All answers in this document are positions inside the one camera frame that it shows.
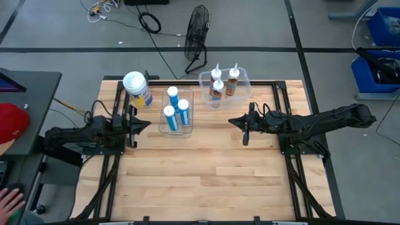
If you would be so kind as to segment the black gear in bin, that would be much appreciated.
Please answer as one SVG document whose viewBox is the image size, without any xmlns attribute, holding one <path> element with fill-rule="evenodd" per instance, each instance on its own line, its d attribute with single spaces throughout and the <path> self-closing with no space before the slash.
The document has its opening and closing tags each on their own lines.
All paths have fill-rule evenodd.
<svg viewBox="0 0 400 225">
<path fill-rule="evenodd" d="M 359 47 L 356 53 L 369 64 L 372 77 L 377 84 L 400 84 L 400 59 L 376 57 Z"/>
</svg>

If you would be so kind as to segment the black side desk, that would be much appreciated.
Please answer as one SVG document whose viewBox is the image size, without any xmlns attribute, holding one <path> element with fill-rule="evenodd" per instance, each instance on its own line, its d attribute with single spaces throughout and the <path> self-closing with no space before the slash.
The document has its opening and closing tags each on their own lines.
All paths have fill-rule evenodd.
<svg viewBox="0 0 400 225">
<path fill-rule="evenodd" d="M 1 92 L 0 103 L 11 103 L 25 110 L 30 117 L 30 125 L 26 131 L 15 140 L 8 151 L 0 156 L 0 161 L 9 163 L 7 178 L 2 185 L 8 187 L 12 184 L 20 184 L 23 187 L 26 205 L 8 224 L 19 225 L 24 211 L 30 210 L 35 197 L 40 194 L 38 190 L 41 186 L 38 179 L 42 178 L 39 170 L 44 158 L 40 147 L 43 142 L 40 131 L 62 74 L 0 69 L 0 75 L 7 76 L 26 89 L 24 92 Z"/>
</svg>

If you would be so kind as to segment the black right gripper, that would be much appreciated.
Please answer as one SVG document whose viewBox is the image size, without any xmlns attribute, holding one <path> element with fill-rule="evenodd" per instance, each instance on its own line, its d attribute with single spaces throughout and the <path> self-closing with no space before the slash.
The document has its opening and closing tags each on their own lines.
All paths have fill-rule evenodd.
<svg viewBox="0 0 400 225">
<path fill-rule="evenodd" d="M 265 115 L 268 112 L 268 104 L 262 105 L 262 111 L 256 102 L 249 103 L 249 112 L 241 117 L 229 119 L 228 122 L 244 131 L 242 143 L 244 146 L 249 144 L 249 133 L 251 131 L 263 132 L 262 126 L 265 122 Z"/>
</svg>

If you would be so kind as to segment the narrow clear plastic bin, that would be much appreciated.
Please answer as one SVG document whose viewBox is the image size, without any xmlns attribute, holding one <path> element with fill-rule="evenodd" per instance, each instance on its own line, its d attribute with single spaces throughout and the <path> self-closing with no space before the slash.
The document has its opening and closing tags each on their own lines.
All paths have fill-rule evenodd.
<svg viewBox="0 0 400 225">
<path fill-rule="evenodd" d="M 189 113 L 190 113 L 191 122 L 190 122 L 190 125 L 183 126 L 181 124 L 181 117 L 180 117 L 179 110 L 178 111 L 175 110 L 176 119 L 177 119 L 177 123 L 178 123 L 178 129 L 177 129 L 177 131 L 172 131 L 172 130 L 170 130 L 169 125 L 166 121 L 166 117 L 163 113 L 163 109 L 166 106 L 171 106 L 170 102 L 169 102 L 169 96 L 167 94 L 167 90 L 168 90 L 168 88 L 162 92 L 161 115 L 160 115 L 159 126 L 158 126 L 159 132 L 169 138 L 188 138 L 193 131 L 193 124 L 194 124 L 194 119 L 193 119 L 193 116 L 194 116 L 194 113 L 193 113 L 194 93 L 191 89 L 188 89 L 188 88 L 178 88 L 179 100 L 186 99 L 189 102 Z"/>
</svg>

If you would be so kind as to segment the white yellow wipes canister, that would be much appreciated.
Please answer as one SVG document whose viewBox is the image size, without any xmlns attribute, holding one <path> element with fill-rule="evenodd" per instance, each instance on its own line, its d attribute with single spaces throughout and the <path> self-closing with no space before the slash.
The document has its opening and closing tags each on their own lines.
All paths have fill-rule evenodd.
<svg viewBox="0 0 400 225">
<path fill-rule="evenodd" d="M 148 108 L 153 103 L 153 95 L 148 82 L 141 72 L 127 73 L 123 77 L 122 84 L 138 109 Z"/>
</svg>

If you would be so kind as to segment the wide clear plastic bin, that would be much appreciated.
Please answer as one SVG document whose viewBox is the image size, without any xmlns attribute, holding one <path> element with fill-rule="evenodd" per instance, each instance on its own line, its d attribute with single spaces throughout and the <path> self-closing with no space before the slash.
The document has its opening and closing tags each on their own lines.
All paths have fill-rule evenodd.
<svg viewBox="0 0 400 225">
<path fill-rule="evenodd" d="M 248 100 L 252 96 L 252 87 L 251 87 L 247 72 L 242 67 L 237 67 L 240 71 L 240 75 L 239 75 L 239 79 L 238 79 L 238 83 L 236 86 L 234 96 L 232 96 L 232 97 L 226 96 L 226 86 L 227 86 L 227 80 L 229 77 L 229 70 L 232 68 L 220 69 L 222 71 L 220 80 L 224 83 L 224 88 L 222 91 L 221 103 L 218 108 L 213 108 L 211 106 L 212 100 L 211 100 L 211 96 L 209 95 L 211 71 L 202 72 L 199 75 L 198 80 L 199 80 L 199 85 L 201 88 L 201 97 L 202 97 L 204 104 L 208 108 L 213 109 L 213 110 L 223 110 L 223 109 L 228 109 L 228 108 L 232 108 L 232 107 L 236 107 L 236 106 L 241 106 L 244 104 L 244 102 L 246 100 Z"/>
</svg>

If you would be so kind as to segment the blue storage bin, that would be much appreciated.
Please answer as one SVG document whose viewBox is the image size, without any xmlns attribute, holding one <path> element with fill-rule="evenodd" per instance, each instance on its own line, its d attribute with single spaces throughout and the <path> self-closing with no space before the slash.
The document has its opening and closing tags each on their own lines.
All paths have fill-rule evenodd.
<svg viewBox="0 0 400 225">
<path fill-rule="evenodd" d="M 358 57 L 351 68 L 360 93 L 392 93 L 400 88 L 400 51 L 369 51 L 375 58 L 396 66 L 397 77 L 381 72 L 376 66 Z"/>
<path fill-rule="evenodd" d="M 374 16 L 367 22 L 371 37 L 377 46 L 400 47 L 400 32 L 389 27 L 389 19 L 400 19 L 400 7 L 379 7 Z"/>
</svg>

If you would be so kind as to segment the red cap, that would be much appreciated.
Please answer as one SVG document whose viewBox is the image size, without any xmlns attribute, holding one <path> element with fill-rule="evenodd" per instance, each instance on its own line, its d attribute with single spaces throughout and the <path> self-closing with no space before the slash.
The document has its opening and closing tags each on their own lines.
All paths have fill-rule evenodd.
<svg viewBox="0 0 400 225">
<path fill-rule="evenodd" d="M 11 148 L 29 124 L 27 112 L 11 103 L 0 103 L 0 156 Z"/>
</svg>

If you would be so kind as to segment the orange Gorilla sealant tube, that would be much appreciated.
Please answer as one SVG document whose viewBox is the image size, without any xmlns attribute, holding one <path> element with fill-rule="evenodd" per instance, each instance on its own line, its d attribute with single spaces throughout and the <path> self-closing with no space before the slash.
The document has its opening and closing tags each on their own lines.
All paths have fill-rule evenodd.
<svg viewBox="0 0 400 225">
<path fill-rule="evenodd" d="M 213 95 L 213 84 L 215 81 L 221 78 L 222 71 L 217 64 L 216 67 L 211 71 L 211 78 L 210 78 L 210 86 L 209 86 L 209 95 Z"/>
<path fill-rule="evenodd" d="M 226 96 L 232 97 L 234 96 L 236 86 L 238 84 L 240 71 L 238 69 L 238 64 L 229 70 L 229 77 L 227 79 L 227 86 L 226 86 Z"/>
<path fill-rule="evenodd" d="M 224 83 L 220 79 L 214 81 L 212 85 L 212 94 L 211 94 L 211 100 L 212 100 L 211 106 L 213 108 L 218 108 L 220 106 L 223 88 L 224 88 Z"/>
</svg>

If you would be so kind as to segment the black equipment box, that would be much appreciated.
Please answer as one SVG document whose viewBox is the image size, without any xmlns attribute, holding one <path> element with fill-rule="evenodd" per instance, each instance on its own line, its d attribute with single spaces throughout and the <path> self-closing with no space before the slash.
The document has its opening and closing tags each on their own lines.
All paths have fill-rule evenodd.
<svg viewBox="0 0 400 225">
<path fill-rule="evenodd" d="M 169 4 L 169 0 L 124 0 L 125 5 L 155 5 L 155 4 Z"/>
</svg>

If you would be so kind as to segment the black floor fan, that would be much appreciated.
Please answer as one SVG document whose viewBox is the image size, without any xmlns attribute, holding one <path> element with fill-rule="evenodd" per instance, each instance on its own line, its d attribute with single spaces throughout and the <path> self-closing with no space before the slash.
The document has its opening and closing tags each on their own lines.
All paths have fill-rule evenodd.
<svg viewBox="0 0 400 225">
<path fill-rule="evenodd" d="M 185 69 L 189 74 L 195 70 L 204 67 L 207 60 L 207 47 L 205 45 L 206 37 L 209 31 L 210 13 L 205 5 L 196 6 L 191 14 L 184 45 L 184 55 L 190 64 Z M 204 62 L 193 69 L 191 66 L 200 59 L 201 53 L 204 53 Z"/>
</svg>

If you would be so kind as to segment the grey desk foot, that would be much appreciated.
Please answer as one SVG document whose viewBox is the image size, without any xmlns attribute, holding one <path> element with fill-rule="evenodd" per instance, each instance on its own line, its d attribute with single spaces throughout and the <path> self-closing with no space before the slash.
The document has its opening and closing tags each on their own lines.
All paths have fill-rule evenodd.
<svg viewBox="0 0 400 225">
<path fill-rule="evenodd" d="M 364 0 L 361 6 L 351 12 L 332 12 L 327 16 L 328 19 L 342 19 L 342 20 L 355 20 L 355 19 L 370 19 L 374 16 L 374 12 L 370 10 L 379 2 L 379 0 Z"/>
</svg>

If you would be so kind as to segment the blue silicone sealant tube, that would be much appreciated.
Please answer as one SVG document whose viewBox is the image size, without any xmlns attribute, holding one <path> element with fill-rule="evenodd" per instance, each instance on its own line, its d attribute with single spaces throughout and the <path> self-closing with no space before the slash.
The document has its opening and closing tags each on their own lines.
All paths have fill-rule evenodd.
<svg viewBox="0 0 400 225">
<path fill-rule="evenodd" d="M 173 106 L 166 106 L 163 109 L 163 113 L 166 117 L 166 121 L 169 125 L 170 130 L 177 131 L 178 130 L 178 121 L 176 119 L 175 109 Z"/>
<path fill-rule="evenodd" d="M 179 110 L 178 102 L 179 102 L 179 90 L 176 86 L 170 86 L 167 89 L 167 94 L 169 96 L 170 105 L 176 110 Z"/>
<path fill-rule="evenodd" d="M 186 99 L 181 99 L 178 102 L 179 113 L 181 117 L 181 124 L 183 126 L 190 125 L 189 102 Z"/>
</svg>

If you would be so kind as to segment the black monitor purple screen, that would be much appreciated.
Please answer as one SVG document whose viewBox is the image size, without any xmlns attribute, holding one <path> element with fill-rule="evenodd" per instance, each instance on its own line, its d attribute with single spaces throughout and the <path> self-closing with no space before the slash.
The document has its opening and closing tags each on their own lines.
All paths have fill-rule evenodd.
<svg viewBox="0 0 400 225">
<path fill-rule="evenodd" d="M 0 67 L 0 93 L 25 93 L 26 88 L 5 75 L 7 69 Z"/>
</svg>

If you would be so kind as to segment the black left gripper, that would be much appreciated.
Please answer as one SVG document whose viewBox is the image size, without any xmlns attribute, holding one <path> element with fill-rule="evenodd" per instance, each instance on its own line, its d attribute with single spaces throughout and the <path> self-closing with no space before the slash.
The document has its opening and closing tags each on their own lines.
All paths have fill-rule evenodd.
<svg viewBox="0 0 400 225">
<path fill-rule="evenodd" d="M 132 105 L 124 106 L 122 113 L 119 114 L 119 106 L 114 106 L 112 111 L 112 125 L 114 130 L 117 132 L 119 142 L 124 147 L 137 148 L 138 144 L 134 140 L 134 134 L 132 132 L 131 119 L 137 114 L 137 109 Z M 151 124 L 150 121 L 143 121 L 138 118 L 134 118 L 134 133 L 141 133 Z"/>
</svg>

